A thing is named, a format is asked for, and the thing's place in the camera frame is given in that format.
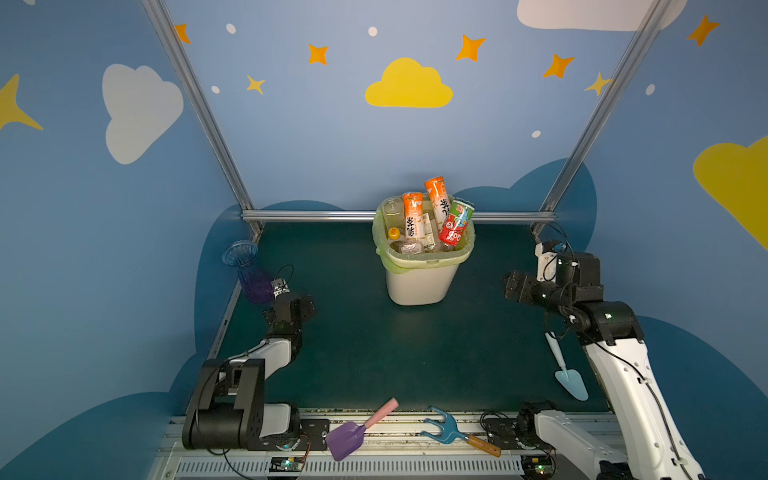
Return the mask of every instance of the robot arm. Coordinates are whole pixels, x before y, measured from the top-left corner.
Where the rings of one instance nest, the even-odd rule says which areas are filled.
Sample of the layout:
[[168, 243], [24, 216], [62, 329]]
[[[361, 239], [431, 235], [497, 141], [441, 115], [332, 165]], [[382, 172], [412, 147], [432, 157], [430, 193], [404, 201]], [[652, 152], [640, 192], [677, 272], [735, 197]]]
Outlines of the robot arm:
[[270, 328], [259, 345], [201, 367], [184, 422], [184, 448], [257, 450], [298, 438], [298, 410], [285, 403], [265, 405], [264, 380], [298, 356], [302, 324], [316, 310], [310, 297], [291, 293], [282, 279], [273, 287], [273, 308], [264, 312]]
[[577, 333], [616, 413], [627, 455], [554, 409], [521, 409], [518, 425], [554, 446], [590, 479], [705, 479], [656, 384], [637, 317], [625, 303], [603, 301], [599, 259], [588, 253], [560, 253], [551, 271], [553, 252], [552, 244], [540, 243], [537, 275], [511, 272], [505, 278], [505, 295], [563, 316]]

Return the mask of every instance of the white trash can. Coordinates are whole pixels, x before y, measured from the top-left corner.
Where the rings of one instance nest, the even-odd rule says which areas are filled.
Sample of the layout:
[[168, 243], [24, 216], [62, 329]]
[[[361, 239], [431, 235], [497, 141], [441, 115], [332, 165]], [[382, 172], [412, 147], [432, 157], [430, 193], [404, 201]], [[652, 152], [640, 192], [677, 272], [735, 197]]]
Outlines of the white trash can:
[[373, 218], [373, 241], [386, 269], [389, 298], [399, 305], [429, 305], [445, 298], [458, 266], [475, 248], [475, 225], [469, 221], [462, 241], [452, 252], [404, 255], [389, 247], [379, 206]]

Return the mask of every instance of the green trash bag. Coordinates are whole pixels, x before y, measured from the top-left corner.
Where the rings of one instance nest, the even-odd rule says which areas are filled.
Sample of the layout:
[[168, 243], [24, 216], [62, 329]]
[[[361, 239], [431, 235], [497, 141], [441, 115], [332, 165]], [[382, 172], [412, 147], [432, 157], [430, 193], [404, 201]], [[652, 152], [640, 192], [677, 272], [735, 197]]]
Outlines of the green trash bag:
[[376, 215], [373, 217], [373, 242], [376, 244], [376, 254], [381, 257], [384, 268], [392, 273], [399, 275], [416, 268], [439, 268], [441, 266], [458, 265], [464, 263], [469, 258], [469, 254], [472, 253], [472, 249], [475, 248], [475, 225], [470, 220], [467, 223], [466, 230], [464, 230], [462, 241], [458, 243], [456, 250], [452, 252], [417, 253], [416, 255], [405, 255], [395, 252], [389, 247], [387, 242], [384, 212], [382, 210], [383, 204], [382, 202], [379, 205], [379, 208], [376, 209]]

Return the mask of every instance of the yellow cloud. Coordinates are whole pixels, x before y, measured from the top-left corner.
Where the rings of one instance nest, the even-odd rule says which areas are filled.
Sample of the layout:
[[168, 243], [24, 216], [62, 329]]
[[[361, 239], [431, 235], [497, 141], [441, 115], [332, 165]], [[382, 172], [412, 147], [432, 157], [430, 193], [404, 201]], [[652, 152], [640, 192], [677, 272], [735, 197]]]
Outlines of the yellow cloud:
[[440, 81], [432, 67], [422, 67], [412, 58], [398, 58], [384, 71], [382, 80], [366, 90], [366, 101], [375, 107], [445, 107], [453, 91]]
[[751, 147], [717, 144], [701, 152], [694, 176], [717, 203], [768, 249], [768, 137]]

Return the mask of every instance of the painted star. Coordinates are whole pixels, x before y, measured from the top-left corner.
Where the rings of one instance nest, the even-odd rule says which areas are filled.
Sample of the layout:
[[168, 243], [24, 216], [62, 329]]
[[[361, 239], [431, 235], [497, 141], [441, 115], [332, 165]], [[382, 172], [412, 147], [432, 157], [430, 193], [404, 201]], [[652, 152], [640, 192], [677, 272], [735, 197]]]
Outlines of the painted star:
[[17, 121], [20, 124], [42, 130], [38, 122], [32, 120], [16, 104], [18, 90], [18, 74], [11, 77], [3, 88], [0, 88], [0, 130], [7, 124]]
[[611, 78], [607, 80], [603, 80], [603, 75], [598, 73], [598, 79], [595, 83], [592, 84], [591, 87], [585, 88], [584, 91], [594, 90], [598, 93], [598, 97], [600, 96], [600, 93], [603, 91], [603, 87], [607, 85], [611, 81]]
[[547, 73], [544, 74], [545, 77], [548, 77], [550, 75], [557, 75], [560, 78], [563, 78], [563, 74], [565, 73], [565, 67], [568, 66], [569, 63], [573, 61], [575, 57], [570, 58], [560, 58], [557, 55], [552, 58], [552, 66], [547, 70]]
[[264, 92], [261, 91], [261, 84], [264, 83], [264, 80], [255, 81], [250, 77], [250, 75], [247, 75], [247, 77], [248, 77], [248, 80], [250, 80], [250, 85], [248, 85], [248, 88], [246, 88], [246, 90], [258, 90], [260, 94], [264, 95]]
[[461, 60], [462, 58], [469, 58], [470, 60], [477, 61], [478, 60], [478, 48], [480, 48], [480, 45], [482, 45], [482, 42], [485, 41], [484, 38], [481, 38], [479, 40], [472, 40], [470, 37], [463, 35], [464, 37], [464, 45], [462, 46], [462, 50], [458, 53], [458, 57], [456, 57], [456, 60]]
[[326, 63], [326, 51], [328, 51], [328, 47], [314, 47], [310, 45], [310, 52], [312, 55], [310, 56], [310, 63], [322, 63], [323, 65], [328, 65]]
[[179, 34], [179, 40], [183, 41], [184, 43], [191, 44], [190, 38], [187, 37], [187, 24], [183, 23], [181, 25], [174, 25], [176, 28], [176, 33]]
[[704, 40], [707, 38], [707, 35], [710, 34], [711, 31], [713, 31], [715, 28], [719, 27], [719, 23], [712, 23], [705, 15], [704, 18], [702, 18], [701, 23], [699, 24], [698, 28], [694, 30], [694, 33], [688, 35], [688, 38], [686, 40], [695, 40], [699, 46], [704, 43]]

